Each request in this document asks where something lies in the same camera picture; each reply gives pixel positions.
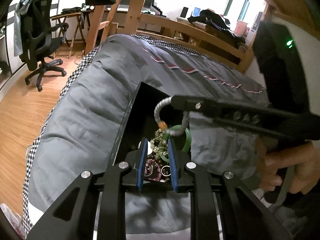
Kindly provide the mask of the person's right hand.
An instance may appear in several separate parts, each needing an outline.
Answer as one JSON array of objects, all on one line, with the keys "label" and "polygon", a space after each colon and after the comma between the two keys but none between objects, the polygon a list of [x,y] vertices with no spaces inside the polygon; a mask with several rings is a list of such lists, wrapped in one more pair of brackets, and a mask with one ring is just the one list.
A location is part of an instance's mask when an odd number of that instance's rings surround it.
[{"label": "person's right hand", "polygon": [[255,141],[258,154],[257,172],[260,176],[259,187],[274,191],[283,182],[277,171],[290,166],[295,167],[289,193],[309,193],[319,181],[319,149],[311,142],[279,152],[268,153],[261,138]]}]

